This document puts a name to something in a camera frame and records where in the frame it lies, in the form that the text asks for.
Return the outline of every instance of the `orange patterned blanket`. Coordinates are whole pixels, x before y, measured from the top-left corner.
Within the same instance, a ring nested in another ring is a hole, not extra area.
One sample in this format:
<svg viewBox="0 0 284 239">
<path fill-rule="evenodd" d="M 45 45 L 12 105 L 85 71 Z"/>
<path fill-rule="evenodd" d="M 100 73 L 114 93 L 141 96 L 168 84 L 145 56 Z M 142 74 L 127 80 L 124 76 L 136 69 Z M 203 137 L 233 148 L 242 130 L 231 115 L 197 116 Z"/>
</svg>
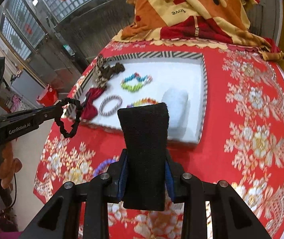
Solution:
<svg viewBox="0 0 284 239">
<path fill-rule="evenodd" d="M 284 57 L 272 42 L 248 32 L 246 10 L 259 0 L 127 0 L 135 20 L 114 38 L 119 42 L 204 38 L 258 47 L 266 60 Z"/>
</svg>

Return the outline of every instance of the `dark red scrunchie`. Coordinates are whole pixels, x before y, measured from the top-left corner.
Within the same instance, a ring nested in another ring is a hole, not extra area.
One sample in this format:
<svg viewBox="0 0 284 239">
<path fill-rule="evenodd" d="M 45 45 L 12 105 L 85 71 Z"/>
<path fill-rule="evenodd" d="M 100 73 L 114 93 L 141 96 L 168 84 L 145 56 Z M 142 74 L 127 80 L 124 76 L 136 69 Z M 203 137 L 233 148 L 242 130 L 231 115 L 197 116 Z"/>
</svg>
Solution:
<svg viewBox="0 0 284 239">
<path fill-rule="evenodd" d="M 93 106 L 93 101 L 99 98 L 103 92 L 103 88 L 90 88 L 87 92 L 86 104 L 81 115 L 83 120 L 91 120 L 98 114 L 98 110 Z"/>
</svg>

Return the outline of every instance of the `finger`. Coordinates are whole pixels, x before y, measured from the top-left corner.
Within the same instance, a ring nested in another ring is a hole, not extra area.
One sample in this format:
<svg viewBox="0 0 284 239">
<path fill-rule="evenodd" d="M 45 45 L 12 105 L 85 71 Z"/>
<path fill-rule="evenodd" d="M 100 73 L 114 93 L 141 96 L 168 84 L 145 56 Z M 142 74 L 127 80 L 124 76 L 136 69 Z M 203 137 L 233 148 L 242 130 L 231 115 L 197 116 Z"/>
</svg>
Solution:
<svg viewBox="0 0 284 239">
<path fill-rule="evenodd" d="M 11 142 L 6 143 L 4 149 L 2 150 L 3 159 L 13 159 L 12 144 Z"/>
<path fill-rule="evenodd" d="M 13 164 L 13 159 L 4 159 L 0 164 L 0 179 L 7 177 Z"/>
<path fill-rule="evenodd" d="M 22 169 L 22 163 L 18 158 L 13 159 L 13 161 L 15 162 L 15 173 L 17 173 Z"/>
<path fill-rule="evenodd" d="M 8 176 L 1 180 L 2 188 L 6 189 L 7 187 L 9 187 L 9 184 L 12 181 L 14 174 L 15 174 L 15 162 L 13 162 Z"/>
</svg>

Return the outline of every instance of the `beige tile floor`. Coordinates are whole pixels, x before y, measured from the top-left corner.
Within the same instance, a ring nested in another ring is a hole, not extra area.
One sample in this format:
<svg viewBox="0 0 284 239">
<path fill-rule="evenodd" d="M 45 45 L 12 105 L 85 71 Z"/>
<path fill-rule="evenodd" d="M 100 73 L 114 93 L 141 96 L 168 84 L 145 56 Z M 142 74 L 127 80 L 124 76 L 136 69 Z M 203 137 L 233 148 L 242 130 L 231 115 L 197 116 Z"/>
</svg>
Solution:
<svg viewBox="0 0 284 239">
<path fill-rule="evenodd" d="M 13 207 L 19 231 L 23 231 L 29 222 L 42 208 L 43 203 L 33 194 L 34 177 L 40 160 L 43 146 L 50 132 L 53 120 L 47 120 L 34 130 L 13 142 L 14 157 L 23 164 L 16 174 L 17 200 Z"/>
</svg>

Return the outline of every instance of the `floral tablecloth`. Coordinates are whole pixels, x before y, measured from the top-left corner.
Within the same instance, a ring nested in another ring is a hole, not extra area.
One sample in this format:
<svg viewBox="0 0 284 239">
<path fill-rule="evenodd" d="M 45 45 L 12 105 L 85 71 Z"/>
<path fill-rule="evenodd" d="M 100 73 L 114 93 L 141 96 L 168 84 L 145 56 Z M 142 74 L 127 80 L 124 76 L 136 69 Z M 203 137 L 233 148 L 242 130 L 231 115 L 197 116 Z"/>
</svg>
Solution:
<svg viewBox="0 0 284 239">
<path fill-rule="evenodd" d="M 205 57 L 208 101 L 203 135 L 197 146 L 169 145 L 174 161 L 203 181 L 227 180 L 273 238 L 284 238 L 284 77 L 258 53 L 196 46 L 157 46 L 149 42 L 111 42 L 104 57 L 145 51 L 200 52 Z M 78 80 L 72 97 L 95 60 Z M 63 120 L 66 128 L 72 122 Z M 38 166 L 34 194 L 44 203 L 62 183 L 87 182 L 107 169 L 125 148 L 121 134 L 80 126 L 64 139 L 53 124 Z M 183 204 L 166 199 L 166 211 L 126 210 L 109 204 L 109 232 L 116 238 L 180 238 Z M 212 222 L 207 203 L 208 237 Z M 80 220 L 79 235 L 83 229 Z"/>
</svg>

